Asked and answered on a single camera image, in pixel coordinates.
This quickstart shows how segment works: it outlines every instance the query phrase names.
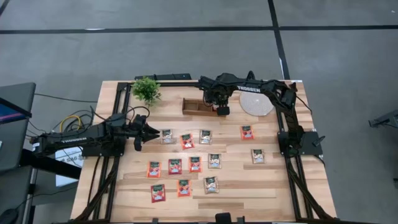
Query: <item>small bag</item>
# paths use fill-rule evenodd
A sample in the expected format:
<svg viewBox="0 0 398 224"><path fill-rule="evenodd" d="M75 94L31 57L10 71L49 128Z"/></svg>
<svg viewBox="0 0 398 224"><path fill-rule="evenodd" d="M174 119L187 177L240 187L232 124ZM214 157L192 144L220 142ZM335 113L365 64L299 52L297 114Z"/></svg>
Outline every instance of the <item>small bag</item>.
<svg viewBox="0 0 398 224"><path fill-rule="evenodd" d="M159 178L162 171L161 162L148 162L147 177Z"/></svg>
<svg viewBox="0 0 398 224"><path fill-rule="evenodd" d="M191 196L191 180L178 180L177 181L177 196L188 197Z"/></svg>
<svg viewBox="0 0 398 224"><path fill-rule="evenodd" d="M199 144L211 144L211 131L200 130Z"/></svg>
<svg viewBox="0 0 398 224"><path fill-rule="evenodd" d="M253 164L266 163L262 149L252 149L251 157L253 158Z"/></svg>
<svg viewBox="0 0 398 224"><path fill-rule="evenodd" d="M171 129L162 130L162 138L160 139L161 144L172 144L173 143L173 131Z"/></svg>
<svg viewBox="0 0 398 224"><path fill-rule="evenodd" d="M169 159L169 175L182 174L182 160Z"/></svg>
<svg viewBox="0 0 398 224"><path fill-rule="evenodd" d="M241 126L242 140L254 139L254 131L251 125Z"/></svg>
<svg viewBox="0 0 398 224"><path fill-rule="evenodd" d="M166 201L166 189L164 188L164 184L151 186L150 192L152 196L152 203Z"/></svg>
<svg viewBox="0 0 398 224"><path fill-rule="evenodd" d="M209 169L221 169L221 154L209 154Z"/></svg>
<svg viewBox="0 0 398 224"><path fill-rule="evenodd" d="M217 177L205 177L203 180L205 182L205 193L206 194L212 194L212 193L219 192Z"/></svg>
<svg viewBox="0 0 398 224"><path fill-rule="evenodd" d="M192 134L184 134L180 137L182 149L189 149L195 147L193 143Z"/></svg>
<svg viewBox="0 0 398 224"><path fill-rule="evenodd" d="M189 157L189 172L201 172L201 157Z"/></svg>

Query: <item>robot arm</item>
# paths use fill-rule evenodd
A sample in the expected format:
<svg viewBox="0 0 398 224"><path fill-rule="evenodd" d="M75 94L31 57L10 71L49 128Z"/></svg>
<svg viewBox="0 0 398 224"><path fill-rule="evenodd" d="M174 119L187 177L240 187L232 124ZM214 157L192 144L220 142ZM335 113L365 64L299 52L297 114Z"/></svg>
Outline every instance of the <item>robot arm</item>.
<svg viewBox="0 0 398 224"><path fill-rule="evenodd" d="M58 150L83 147L82 156L120 156L128 137L135 138L134 147L141 151L141 142L159 137L159 131L146 123L146 116L137 114L126 124L125 114L114 114L100 124L66 133L45 133L31 139L33 153L48 156Z"/></svg>
<svg viewBox="0 0 398 224"><path fill-rule="evenodd" d="M289 128L289 143L295 149L300 149L304 135L303 127L299 125L295 112L296 85L287 86L284 82L277 80L256 80L252 71L248 77L238 78L230 73L223 73L215 80L200 77L197 88L203 90L203 100L217 107L218 115L228 115L228 98L233 91L248 91L266 95L271 103L284 113Z"/></svg>

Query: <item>wooden table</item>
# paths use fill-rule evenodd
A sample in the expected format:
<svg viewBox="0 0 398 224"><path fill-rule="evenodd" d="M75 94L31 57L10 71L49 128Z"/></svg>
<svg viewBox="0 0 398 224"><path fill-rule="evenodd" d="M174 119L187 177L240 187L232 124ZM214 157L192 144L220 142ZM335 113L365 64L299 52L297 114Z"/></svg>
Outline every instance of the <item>wooden table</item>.
<svg viewBox="0 0 398 224"><path fill-rule="evenodd" d="M96 109L101 116L107 117L112 113L117 83L109 81L102 84ZM297 83L297 88L298 96L307 102L303 83ZM247 222L295 220L285 162L279 153L275 110L267 116L248 115L239 104L241 92L235 91L229 98L231 114L225 118L183 115L182 98L202 99L202 91L194 87L161 87L160 91L162 101L150 108L148 123L159 130L173 129L176 137L192 133L196 143L199 131L210 129L213 131L213 144L196 144L195 148L183 151L179 141L174 145L162 145L160 140L155 139L144 144L142 151L137 152L133 140L128 140L119 165L112 222L151 222L152 218L159 218L160 222L214 222L215 214L221 212L230 212L234 221L243 215ZM143 103L131 96L130 105L139 106ZM313 129L311 114L303 103L297 101L296 110L300 125L306 131ZM136 113L147 114L142 109ZM255 140L241 140L239 127L245 124L253 126ZM266 164L253 164L251 149L265 150ZM208 153L222 154L222 169L207 168ZM202 157L202 173L189 173L190 156ZM168 175L168 159L176 158L183 161L183 174ZM323 164L313 156L302 156L302 160L309 191L327 213L335 216ZM146 178L148 161L162 162L161 178ZM96 158L91 157L84 163L71 218L77 217L86 206L95 162ZM101 165L98 166L93 195L98 186L100 170ZM207 195L203 178L212 176L218 177L220 193ZM192 180L192 197L177 197L178 179ZM150 187L155 184L165 184L165 202L151 203ZM298 192L304 216L302 195ZM104 217L107 198L107 195L103 197L100 218Z"/></svg>

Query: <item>red packet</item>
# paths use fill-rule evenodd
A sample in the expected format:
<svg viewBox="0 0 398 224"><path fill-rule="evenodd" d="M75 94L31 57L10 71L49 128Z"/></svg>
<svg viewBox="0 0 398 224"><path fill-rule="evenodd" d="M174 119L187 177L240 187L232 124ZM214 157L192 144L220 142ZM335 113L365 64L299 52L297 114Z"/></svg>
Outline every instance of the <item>red packet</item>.
<svg viewBox="0 0 398 224"><path fill-rule="evenodd" d="M192 134L184 134L180 137L182 149L189 149L195 147L193 143Z"/></svg>
<svg viewBox="0 0 398 224"><path fill-rule="evenodd" d="M159 178L162 171L161 162L148 162L147 177Z"/></svg>
<svg viewBox="0 0 398 224"><path fill-rule="evenodd" d="M201 172L201 157L189 157L189 172Z"/></svg>
<svg viewBox="0 0 398 224"><path fill-rule="evenodd" d="M189 197L192 194L191 180L178 180L177 181L177 196Z"/></svg>
<svg viewBox="0 0 398 224"><path fill-rule="evenodd" d="M254 131L251 125L241 126L242 140L254 139Z"/></svg>
<svg viewBox="0 0 398 224"><path fill-rule="evenodd" d="M169 175L182 174L182 160L169 159Z"/></svg>
<svg viewBox="0 0 398 224"><path fill-rule="evenodd" d="M164 188L164 184L151 186L150 192L152 195L152 203L166 201L166 189Z"/></svg>

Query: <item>potted plant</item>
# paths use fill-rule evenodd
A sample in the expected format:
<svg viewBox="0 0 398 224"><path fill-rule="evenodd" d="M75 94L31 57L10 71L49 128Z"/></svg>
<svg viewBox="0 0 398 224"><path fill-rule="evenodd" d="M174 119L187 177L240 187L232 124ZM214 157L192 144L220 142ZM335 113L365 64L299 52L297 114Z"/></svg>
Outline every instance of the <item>potted plant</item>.
<svg viewBox="0 0 398 224"><path fill-rule="evenodd" d="M160 84L157 84L155 80L144 77L133 84L132 94L134 94L138 100L144 100L145 105L153 106L157 100L160 100L161 94L159 93L159 87Z"/></svg>

